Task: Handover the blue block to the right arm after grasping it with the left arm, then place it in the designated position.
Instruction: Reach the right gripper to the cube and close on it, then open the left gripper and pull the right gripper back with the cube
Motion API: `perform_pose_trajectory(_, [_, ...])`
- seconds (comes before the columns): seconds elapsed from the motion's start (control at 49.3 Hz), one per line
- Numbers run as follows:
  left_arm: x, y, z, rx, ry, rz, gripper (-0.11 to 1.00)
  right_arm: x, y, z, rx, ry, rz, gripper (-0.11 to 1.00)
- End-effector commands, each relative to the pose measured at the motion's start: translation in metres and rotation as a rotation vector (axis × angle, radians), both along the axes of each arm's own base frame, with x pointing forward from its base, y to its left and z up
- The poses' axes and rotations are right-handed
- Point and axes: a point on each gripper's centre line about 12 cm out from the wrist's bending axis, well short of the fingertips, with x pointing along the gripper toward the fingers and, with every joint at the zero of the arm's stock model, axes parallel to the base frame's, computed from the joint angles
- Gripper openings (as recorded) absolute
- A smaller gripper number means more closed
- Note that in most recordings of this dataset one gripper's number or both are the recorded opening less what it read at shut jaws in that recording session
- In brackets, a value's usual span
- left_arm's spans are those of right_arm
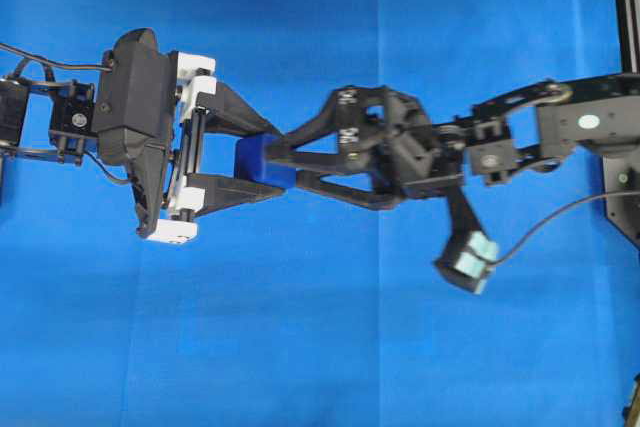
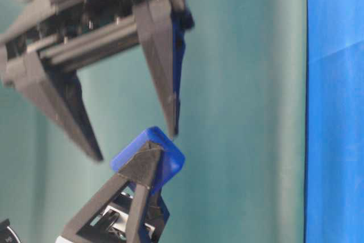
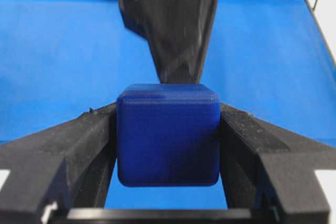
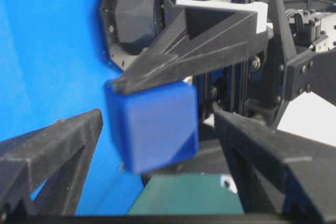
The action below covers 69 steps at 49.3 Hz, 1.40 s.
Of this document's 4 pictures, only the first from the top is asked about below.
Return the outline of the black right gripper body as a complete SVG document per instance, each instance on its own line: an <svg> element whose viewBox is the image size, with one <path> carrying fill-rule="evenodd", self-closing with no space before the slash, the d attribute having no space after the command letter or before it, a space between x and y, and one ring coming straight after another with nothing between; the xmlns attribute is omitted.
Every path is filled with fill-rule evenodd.
<svg viewBox="0 0 640 427"><path fill-rule="evenodd" d="M464 185L462 154L440 138L418 98L380 86L367 90L367 105L382 108L367 170L369 200L441 197Z"/></svg>

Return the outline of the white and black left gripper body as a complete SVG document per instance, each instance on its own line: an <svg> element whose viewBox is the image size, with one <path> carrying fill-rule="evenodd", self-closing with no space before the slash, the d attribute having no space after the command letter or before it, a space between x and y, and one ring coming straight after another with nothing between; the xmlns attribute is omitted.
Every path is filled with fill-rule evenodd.
<svg viewBox="0 0 640 427"><path fill-rule="evenodd" d="M156 222L147 239L182 245L197 236L195 217L205 205L206 189L196 184L196 176L200 173L208 104L216 94L217 79L213 58L177 52L175 61L180 148L172 160L167 216Z"/></svg>

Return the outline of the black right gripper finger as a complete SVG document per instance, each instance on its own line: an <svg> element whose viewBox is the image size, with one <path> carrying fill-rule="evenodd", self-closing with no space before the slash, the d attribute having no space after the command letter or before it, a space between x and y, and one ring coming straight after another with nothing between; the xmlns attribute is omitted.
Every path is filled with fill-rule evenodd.
<svg viewBox="0 0 640 427"><path fill-rule="evenodd" d="M389 193L375 193L343 186L323 180L324 174L308 170L296 173L296 187L316 195L328 197L372 211L391 210L400 203L400 198Z"/></svg>
<svg viewBox="0 0 640 427"><path fill-rule="evenodd" d="M385 105L388 88L344 86L331 92L320 112L265 148L268 161L328 175L364 173L372 165L372 149L384 138L382 121L368 109ZM336 151L319 153L300 148L334 135Z"/></svg>

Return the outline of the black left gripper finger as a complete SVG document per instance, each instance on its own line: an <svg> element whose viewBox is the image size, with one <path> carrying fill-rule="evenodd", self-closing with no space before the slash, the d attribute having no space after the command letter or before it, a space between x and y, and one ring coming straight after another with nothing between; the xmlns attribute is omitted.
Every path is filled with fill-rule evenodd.
<svg viewBox="0 0 640 427"><path fill-rule="evenodd" d="M187 176L187 186L203 189L204 201L202 207L186 210L186 220L194 220L196 217L241 204L269 200L285 192L280 187L236 177L200 173L189 174Z"/></svg>
<svg viewBox="0 0 640 427"><path fill-rule="evenodd" d="M205 132L249 137L258 134L282 136L267 119L255 111L239 94L224 82L216 84L214 94L201 92L196 106L207 111Z"/></svg>

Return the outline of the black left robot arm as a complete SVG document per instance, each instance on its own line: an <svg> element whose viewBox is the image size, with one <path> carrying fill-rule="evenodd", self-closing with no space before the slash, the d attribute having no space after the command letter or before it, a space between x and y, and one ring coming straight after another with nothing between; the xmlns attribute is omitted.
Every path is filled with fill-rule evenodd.
<svg viewBox="0 0 640 427"><path fill-rule="evenodd" d="M2 159L123 168L140 238L181 245L199 217L282 194L242 174L201 172L205 133L278 134L215 78L214 59L122 40L104 54L97 83L59 82L55 62L41 65L42 79L26 78L23 65L1 79Z"/></svg>

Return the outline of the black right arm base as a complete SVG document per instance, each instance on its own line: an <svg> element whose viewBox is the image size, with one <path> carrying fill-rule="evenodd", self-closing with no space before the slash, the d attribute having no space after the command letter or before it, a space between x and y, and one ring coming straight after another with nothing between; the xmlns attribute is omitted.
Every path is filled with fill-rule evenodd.
<svg viewBox="0 0 640 427"><path fill-rule="evenodd" d="M605 199L605 217L639 248L639 140L625 138L605 149L602 158L605 192L627 192Z"/></svg>

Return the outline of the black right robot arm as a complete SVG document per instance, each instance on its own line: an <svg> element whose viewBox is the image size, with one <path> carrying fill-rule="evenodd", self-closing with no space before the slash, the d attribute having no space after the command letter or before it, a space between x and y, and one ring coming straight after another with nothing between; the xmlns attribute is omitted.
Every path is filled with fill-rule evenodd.
<svg viewBox="0 0 640 427"><path fill-rule="evenodd" d="M639 148L639 76L529 85L432 122L420 101L387 86L331 92L311 120L269 144L299 188L371 210L458 194L463 163L486 185L555 170L581 146L601 157Z"/></svg>

